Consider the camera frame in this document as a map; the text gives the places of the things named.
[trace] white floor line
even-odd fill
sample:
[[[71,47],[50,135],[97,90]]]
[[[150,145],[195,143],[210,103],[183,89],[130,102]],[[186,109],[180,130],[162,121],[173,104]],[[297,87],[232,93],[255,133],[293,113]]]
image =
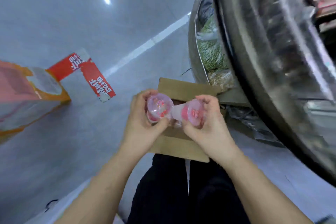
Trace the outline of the white floor line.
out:
[[[179,20],[175,21],[173,24],[165,28],[163,31],[158,33],[156,36],[149,39],[147,42],[130,52],[127,56],[123,57],[121,60],[119,60],[113,67],[108,69],[103,73],[104,77],[107,78],[117,72],[120,68],[122,68],[124,65],[128,64],[131,60],[135,59],[136,57],[140,56],[142,53],[147,51],[148,49],[152,48],[154,45],[165,39],[167,36],[169,36],[174,31],[178,30],[180,27],[185,25],[189,21],[191,13],[188,13],[184,15]]]

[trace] forearm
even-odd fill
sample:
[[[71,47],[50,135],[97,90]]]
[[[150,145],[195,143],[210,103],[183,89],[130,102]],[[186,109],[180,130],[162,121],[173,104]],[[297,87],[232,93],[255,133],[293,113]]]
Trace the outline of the forearm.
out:
[[[232,179],[252,224],[312,223],[238,148],[231,161],[219,161]]]
[[[117,152],[55,224],[110,224],[138,159]]]

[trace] gray tile floor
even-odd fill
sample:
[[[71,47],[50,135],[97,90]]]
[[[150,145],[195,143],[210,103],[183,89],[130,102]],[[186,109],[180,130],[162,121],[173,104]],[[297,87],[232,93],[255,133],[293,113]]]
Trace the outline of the gray tile floor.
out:
[[[187,14],[194,0],[0,0],[0,59],[48,68],[85,48],[104,73],[132,50]],[[107,80],[116,96],[102,104],[78,71],[62,81],[72,103],[0,145],[0,222],[24,223],[52,199],[86,181],[115,153],[134,94],[159,77],[193,82],[187,25],[130,61]],[[310,218],[336,214],[336,189],[287,150],[233,136]],[[126,186],[120,215],[151,164],[147,154]]]

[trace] person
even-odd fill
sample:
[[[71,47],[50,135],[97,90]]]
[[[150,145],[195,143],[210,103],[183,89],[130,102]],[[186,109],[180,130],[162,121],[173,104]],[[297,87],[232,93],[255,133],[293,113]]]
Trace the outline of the person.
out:
[[[157,90],[133,98],[118,152],[56,224],[113,223],[129,175],[169,124],[166,118],[154,126],[148,123],[145,103],[153,94]],[[312,223],[238,148],[218,100],[196,98],[204,102],[204,126],[184,122],[183,130],[211,161],[191,161],[188,191],[185,160],[155,154],[136,189],[127,223]]]

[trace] leg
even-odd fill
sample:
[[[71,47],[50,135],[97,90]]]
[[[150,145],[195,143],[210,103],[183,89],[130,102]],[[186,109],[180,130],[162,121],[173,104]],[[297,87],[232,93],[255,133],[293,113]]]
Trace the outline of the leg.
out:
[[[188,185],[185,160],[155,154],[132,202],[128,224],[184,224]]]
[[[188,217],[190,223],[250,223],[228,174],[212,160],[191,161]]]

